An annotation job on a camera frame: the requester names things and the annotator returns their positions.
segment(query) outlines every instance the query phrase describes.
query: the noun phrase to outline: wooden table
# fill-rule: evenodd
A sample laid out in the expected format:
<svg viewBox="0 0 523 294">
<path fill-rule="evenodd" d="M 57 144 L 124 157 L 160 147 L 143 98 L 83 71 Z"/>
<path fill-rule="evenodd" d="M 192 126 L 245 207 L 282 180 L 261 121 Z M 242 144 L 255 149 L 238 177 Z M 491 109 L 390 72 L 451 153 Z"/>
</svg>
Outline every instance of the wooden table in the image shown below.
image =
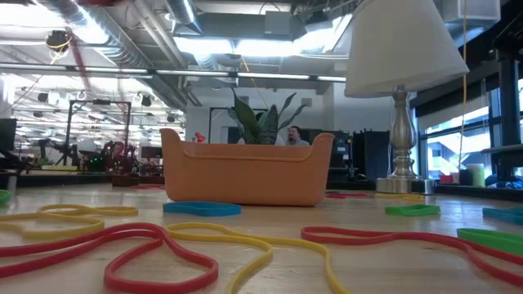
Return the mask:
<svg viewBox="0 0 523 294">
<path fill-rule="evenodd" d="M 185 221 L 207 221 L 232 229 L 270 236 L 300 238 L 306 225 L 331 225 L 350 229 L 419 231 L 456 235 L 457 228 L 498 229 L 523 234 L 523 227 L 484 220 L 483 207 L 513 207 L 517 203 L 487 201 L 477 198 L 433 196 L 428 204 L 441 207 L 440 216 L 386 216 L 384 207 L 410 205 L 403 200 L 350 198 L 325 199 L 318 207 L 244 207 L 239 216 L 204 218 L 188 215 L 163 216 L 161 205 L 167 201 L 162 190 L 131 190 L 107 185 L 19 189 L 9 207 L 0 213 L 34 212 L 42 205 L 78 203 L 89 206 L 125 205 L 140 208 L 136 217 L 107 217 L 107 225 L 146 221 L 168 225 Z M 67 223 L 24 221 L 37 229 L 72 226 Z M 105 265 L 121 252 L 143 240 L 129 239 L 108 243 L 95 251 L 59 265 L 32 273 L 4 278 L 0 293 L 111 293 L 105 289 L 102 275 Z M 17 235 L 0 232 L 0 246 L 26 243 Z M 260 254 L 255 247 L 232 243 L 180 241 L 182 246 L 215 258 L 220 264 L 217 283 L 199 293 L 222 293 L 232 274 Z M 333 269 L 346 288 L 364 293 L 522 293 L 523 290 L 482 273 L 452 248 L 416 241 L 395 241 L 363 247 L 328 245 L 333 252 Z M 30 260 L 29 257 L 2 258 L 0 265 Z M 523 268 L 507 265 L 523 274 Z M 203 269 L 181 261 L 166 247 L 130 262 L 118 273 L 126 278 L 160 282 L 182 281 L 202 273 Z M 323 257 L 306 249 L 276 247 L 273 261 L 252 276 L 239 293 L 330 293 L 324 278 Z"/>
</svg>

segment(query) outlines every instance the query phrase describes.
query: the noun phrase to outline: yellow rubber band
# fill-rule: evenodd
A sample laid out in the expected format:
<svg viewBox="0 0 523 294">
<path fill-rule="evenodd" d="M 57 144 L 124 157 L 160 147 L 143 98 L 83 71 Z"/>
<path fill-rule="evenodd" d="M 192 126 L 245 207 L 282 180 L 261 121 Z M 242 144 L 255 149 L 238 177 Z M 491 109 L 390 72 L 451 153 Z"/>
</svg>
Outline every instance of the yellow rubber band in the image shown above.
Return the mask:
<svg viewBox="0 0 523 294">
<path fill-rule="evenodd" d="M 211 234 L 188 234 L 176 232 L 177 229 L 214 229 L 222 232 L 225 235 L 211 235 Z M 227 243 L 243 243 L 247 245 L 253 245 L 266 250 L 266 252 L 259 256 L 256 260 L 249 262 L 244 265 L 238 273 L 229 281 L 226 286 L 225 294 L 233 294 L 239 290 L 239 285 L 256 269 L 262 267 L 265 263 L 270 261 L 273 255 L 272 246 L 275 245 L 286 245 L 294 247 L 303 247 L 311 249 L 321 253 L 325 257 L 325 269 L 327 274 L 327 282 L 334 294 L 348 294 L 336 275 L 333 272 L 331 265 L 331 253 L 330 250 L 318 243 L 313 243 L 300 239 L 292 238 L 276 238 L 276 237 L 265 237 L 257 236 L 253 234 L 243 234 L 240 232 L 233 231 L 222 225 L 209 224 L 209 223 L 180 223 L 175 225 L 168 225 L 166 227 L 167 232 L 174 237 L 184 240 L 191 241 L 204 241 L 204 242 L 227 242 Z"/>
<path fill-rule="evenodd" d="M 49 212 L 51 209 L 71 210 L 64 212 Z M 134 207 L 87 207 L 84 205 L 75 204 L 46 205 L 44 207 L 40 207 L 35 213 L 21 213 L 0 216 L 0 221 L 44 218 L 88 225 L 75 229 L 27 230 L 23 225 L 0 222 L 0 230 L 3 229 L 17 232 L 24 238 L 70 238 L 89 234 L 105 228 L 105 222 L 103 220 L 94 217 L 81 216 L 86 214 L 102 216 L 136 216 L 138 214 L 138 210 Z"/>
<path fill-rule="evenodd" d="M 402 199 L 406 201 L 412 201 L 412 202 L 425 202 L 425 198 L 422 195 L 418 194 L 382 194 L 382 193 L 374 193 L 374 197 L 376 198 L 387 198 L 387 199 Z"/>
</svg>

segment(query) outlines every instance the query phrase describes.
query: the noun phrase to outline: orange container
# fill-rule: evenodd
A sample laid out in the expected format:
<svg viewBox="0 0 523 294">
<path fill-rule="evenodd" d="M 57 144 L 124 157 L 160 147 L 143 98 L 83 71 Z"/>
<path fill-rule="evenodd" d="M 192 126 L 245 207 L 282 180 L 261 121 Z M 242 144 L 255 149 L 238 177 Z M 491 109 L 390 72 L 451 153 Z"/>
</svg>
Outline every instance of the orange container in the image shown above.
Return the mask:
<svg viewBox="0 0 523 294">
<path fill-rule="evenodd" d="M 325 194 L 334 136 L 312 146 L 197 144 L 162 134 L 163 175 L 174 201 L 314 206 Z"/>
</svg>

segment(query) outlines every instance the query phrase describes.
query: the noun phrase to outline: rubber band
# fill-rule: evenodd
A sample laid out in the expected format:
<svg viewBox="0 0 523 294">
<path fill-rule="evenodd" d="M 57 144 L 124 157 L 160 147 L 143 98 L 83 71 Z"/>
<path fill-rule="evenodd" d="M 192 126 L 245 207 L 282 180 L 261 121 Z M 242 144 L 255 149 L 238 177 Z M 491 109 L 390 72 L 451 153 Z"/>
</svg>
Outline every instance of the rubber band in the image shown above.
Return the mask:
<svg viewBox="0 0 523 294">
<path fill-rule="evenodd" d="M 385 213 L 392 216 L 429 216 L 440 213 L 437 205 L 411 205 L 403 207 L 385 207 Z"/>
<path fill-rule="evenodd" d="M 523 256 L 523 235 L 487 229 L 458 229 L 458 238 Z"/>
<path fill-rule="evenodd" d="M 4 205 L 11 201 L 11 193 L 7 190 L 0 190 L 0 205 Z"/>
<path fill-rule="evenodd" d="M 239 285 L 256 269 L 262 267 L 272 258 L 273 251 L 269 244 L 274 245 L 286 245 L 294 247 L 303 247 L 311 249 L 321 253 L 325 257 L 325 269 L 327 275 L 327 282 L 334 294 L 348 294 L 347 291 L 333 272 L 331 265 L 332 255 L 330 250 L 318 243 L 304 241 L 293 238 L 276 238 L 276 237 L 265 237 L 257 236 L 253 234 L 243 234 L 236 232 L 232 229 L 228 229 L 222 225 L 209 224 L 209 223 L 181 223 L 175 225 L 168 225 L 166 227 L 167 232 L 174 238 L 191 240 L 191 241 L 204 241 L 204 242 L 228 242 L 228 243 L 243 243 L 247 245 L 253 245 L 265 249 L 266 252 L 259 256 L 254 261 L 251 261 L 244 265 L 227 284 L 225 294 L 233 294 L 239 290 Z M 211 235 L 211 234 L 188 234 L 176 232 L 178 229 L 214 229 L 223 234 Z"/>
<path fill-rule="evenodd" d="M 69 238 L 62 241 L 41 243 L 34 245 L 22 245 L 15 247 L 0 247 L 0 256 L 26 256 L 35 253 L 51 252 L 59 249 L 66 249 L 50 256 L 45 256 L 32 261 L 22 262 L 16 265 L 5 265 L 0 267 L 0 278 L 10 277 L 29 271 L 42 269 L 50 265 L 56 265 L 62 261 L 67 261 L 76 256 L 90 252 L 104 243 L 130 237 L 155 238 L 154 241 L 141 244 L 128 250 L 112 260 L 104 272 L 104 283 L 107 287 L 120 292 L 130 293 L 188 293 L 206 287 L 218 278 L 218 263 L 211 257 L 189 251 L 181 247 L 172 239 L 167 231 L 158 226 L 148 223 L 132 223 L 116 225 L 108 229 L 91 233 L 76 238 Z M 209 268 L 199 277 L 178 283 L 158 283 L 129 280 L 116 275 L 116 271 L 127 264 L 130 260 L 149 252 L 166 243 L 172 252 L 182 259 Z"/>
<path fill-rule="evenodd" d="M 49 212 L 51 209 L 71 209 L 64 212 Z M 36 213 L 21 213 L 0 216 L 0 230 L 9 230 L 24 238 L 70 238 L 99 231 L 105 228 L 105 222 L 94 217 L 81 215 L 92 214 L 102 216 L 136 216 L 138 210 L 134 207 L 87 207 L 76 204 L 54 204 L 40 207 Z M 74 223 L 87 224 L 81 228 L 58 230 L 28 230 L 23 225 L 1 221 L 52 219 Z"/>
<path fill-rule="evenodd" d="M 347 236 L 354 236 L 358 238 L 347 237 L 331 237 L 319 236 L 313 233 L 328 233 L 328 234 L 342 234 Z M 515 265 L 523 265 L 523 257 L 516 256 L 510 253 L 502 252 L 490 247 L 485 247 L 467 240 L 462 240 L 455 237 L 445 236 L 433 233 L 414 233 L 414 232 L 378 232 L 378 231 L 363 231 L 355 229 L 341 229 L 333 227 L 305 227 L 302 229 L 302 238 L 317 243 L 331 243 L 341 245 L 370 245 L 387 243 L 396 240 L 419 240 L 431 243 L 438 243 L 449 247 L 454 247 L 467 254 L 467 259 L 486 273 L 491 274 L 495 278 L 499 278 L 507 283 L 523 287 L 523 275 L 514 274 L 505 269 L 500 269 L 489 262 L 484 261 L 477 252 L 499 258 L 503 261 L 513 263 Z"/>
<path fill-rule="evenodd" d="M 188 213 L 195 216 L 234 216 L 242 213 L 242 207 L 230 203 L 181 201 L 175 203 L 164 203 L 163 212 Z"/>
<path fill-rule="evenodd" d="M 507 222 L 514 225 L 523 225 L 523 208 L 514 207 L 512 209 L 483 208 L 483 217 L 492 218 L 498 221 Z"/>
<path fill-rule="evenodd" d="M 384 194 L 384 193 L 374 193 L 376 198 L 386 198 L 386 199 L 401 199 L 405 201 L 412 202 L 425 202 L 425 198 L 422 195 L 418 194 Z"/>
<path fill-rule="evenodd" d="M 329 193 L 327 194 L 327 198 L 335 198 L 335 199 L 347 199 L 347 198 L 360 198 L 360 197 L 367 197 L 367 194 L 365 193 Z"/>
</svg>

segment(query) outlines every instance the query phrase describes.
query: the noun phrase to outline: man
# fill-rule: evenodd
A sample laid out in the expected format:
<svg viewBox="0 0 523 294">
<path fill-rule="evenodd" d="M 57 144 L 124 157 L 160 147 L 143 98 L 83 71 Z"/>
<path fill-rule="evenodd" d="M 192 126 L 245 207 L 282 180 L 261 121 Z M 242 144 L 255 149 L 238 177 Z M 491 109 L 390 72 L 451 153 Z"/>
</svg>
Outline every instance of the man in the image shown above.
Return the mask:
<svg viewBox="0 0 523 294">
<path fill-rule="evenodd" d="M 292 126 L 287 130 L 287 146 L 309 146 L 309 142 L 300 138 L 302 129 L 297 126 Z"/>
</svg>

